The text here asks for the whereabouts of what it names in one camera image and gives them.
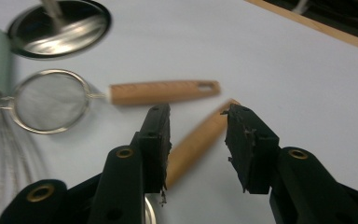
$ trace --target white table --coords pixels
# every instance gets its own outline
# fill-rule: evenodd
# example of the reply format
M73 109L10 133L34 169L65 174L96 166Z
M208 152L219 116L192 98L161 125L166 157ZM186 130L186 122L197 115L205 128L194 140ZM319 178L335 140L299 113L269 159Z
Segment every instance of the white table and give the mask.
M16 57L14 84L48 68L74 71L101 91L110 83L217 79L219 96L171 104L174 146L235 98L280 136L281 147L312 152L337 181L358 189L358 48L241 0L99 2L114 18L101 43L61 60ZM0 0L0 28L37 4ZM34 134L50 177L71 188L100 173L149 107L95 101L72 130ZM159 223L274 222L269 196L241 193L224 138L167 192Z

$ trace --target fine mesh strainer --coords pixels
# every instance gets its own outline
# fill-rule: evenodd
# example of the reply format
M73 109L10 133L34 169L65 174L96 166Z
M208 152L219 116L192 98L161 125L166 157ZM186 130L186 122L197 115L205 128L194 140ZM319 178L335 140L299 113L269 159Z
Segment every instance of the fine mesh strainer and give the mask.
M161 104L220 92L216 81L181 80L111 85L109 96L91 92L76 73L49 69L23 81L9 97L12 118L33 133L60 133L89 110L90 99L107 97L113 105Z

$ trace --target wooden utensil handle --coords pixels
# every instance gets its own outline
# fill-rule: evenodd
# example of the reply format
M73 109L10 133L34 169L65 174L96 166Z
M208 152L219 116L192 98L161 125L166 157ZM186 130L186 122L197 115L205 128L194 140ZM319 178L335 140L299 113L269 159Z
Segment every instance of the wooden utensil handle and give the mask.
M227 117L221 115L221 112L228 110L231 104L239 103L233 99L225 102L171 151L165 181L167 189L186 173L226 129Z
M213 80L184 80L131 83L110 86L113 105L162 104L216 95L219 83Z

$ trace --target brass screw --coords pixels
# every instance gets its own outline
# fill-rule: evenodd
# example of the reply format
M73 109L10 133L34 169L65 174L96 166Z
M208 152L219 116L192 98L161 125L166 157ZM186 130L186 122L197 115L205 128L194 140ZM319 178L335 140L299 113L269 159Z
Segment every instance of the brass screw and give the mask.
M301 151L301 150L298 150L298 149L291 149L289 150L289 154L296 158L296 159L299 159L299 160L306 160L308 158L308 154Z
M118 156L121 159L126 159L128 157L131 157L133 155L133 150L131 148L122 148L118 152L116 152L116 156Z
M27 195L27 200L31 203L38 203L50 197L53 192L54 186L52 184L44 184L31 190Z

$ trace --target metal pot lid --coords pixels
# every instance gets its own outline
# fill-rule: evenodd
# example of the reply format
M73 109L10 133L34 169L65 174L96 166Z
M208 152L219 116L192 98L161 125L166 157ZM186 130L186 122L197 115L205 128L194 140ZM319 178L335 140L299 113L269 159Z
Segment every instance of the metal pot lid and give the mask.
M34 59L51 59L88 48L107 33L109 11L92 1L51 1L33 7L12 22L12 50Z

